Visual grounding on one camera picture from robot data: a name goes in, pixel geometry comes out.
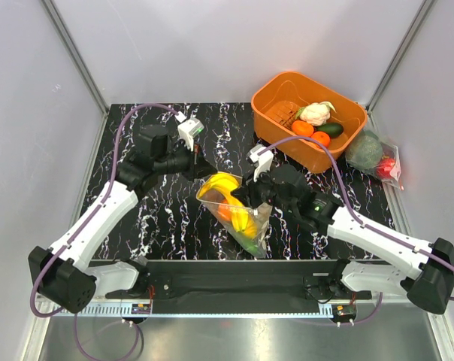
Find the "yellow fake bananas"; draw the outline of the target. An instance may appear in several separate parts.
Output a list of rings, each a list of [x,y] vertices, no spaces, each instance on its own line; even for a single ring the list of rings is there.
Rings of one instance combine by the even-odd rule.
[[[250,216],[249,211],[233,196],[231,191],[240,186],[239,180],[228,173],[216,173],[211,176],[198,191],[198,198],[207,202],[228,204],[232,212],[234,231],[241,233],[247,238],[254,238],[257,226]]]

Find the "clear polka dot zip bag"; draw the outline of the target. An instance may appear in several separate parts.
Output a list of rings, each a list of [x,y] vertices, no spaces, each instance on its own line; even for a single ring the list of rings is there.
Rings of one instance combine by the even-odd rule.
[[[240,185],[240,177],[218,172],[205,181],[196,198],[246,252],[257,259],[264,259],[267,255],[265,236],[272,207],[266,203],[257,208],[244,206],[231,195],[231,191]]]

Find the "green fake cucumber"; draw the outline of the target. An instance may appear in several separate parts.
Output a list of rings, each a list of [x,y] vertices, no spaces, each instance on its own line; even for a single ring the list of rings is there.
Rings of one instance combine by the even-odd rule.
[[[261,250],[261,248],[258,245],[258,242],[252,238],[242,238],[241,246],[243,249],[245,249],[245,251],[254,256]]]

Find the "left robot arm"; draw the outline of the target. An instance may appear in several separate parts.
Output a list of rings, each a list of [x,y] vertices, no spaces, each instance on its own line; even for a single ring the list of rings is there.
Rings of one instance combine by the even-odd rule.
[[[142,129],[114,169],[113,180],[81,218],[50,247],[35,247],[29,254],[33,294],[73,314],[97,296],[124,292],[139,298],[146,294],[149,276],[144,261],[124,259],[92,266],[91,259],[118,222],[157,185],[159,177],[181,174],[193,181],[216,173],[195,141],[203,128],[197,119],[183,121],[177,127],[180,138],[176,142],[164,126]]]

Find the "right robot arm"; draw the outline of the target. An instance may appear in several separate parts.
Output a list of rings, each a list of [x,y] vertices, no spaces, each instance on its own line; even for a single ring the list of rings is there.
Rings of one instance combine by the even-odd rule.
[[[307,231],[353,244],[382,260],[380,264],[338,262],[327,281],[334,297],[361,291],[391,293],[406,296],[432,314],[443,314],[454,299],[454,246],[450,241],[414,238],[363,217],[346,202],[312,190],[291,165],[244,176],[232,195],[250,208],[262,203],[280,208]]]

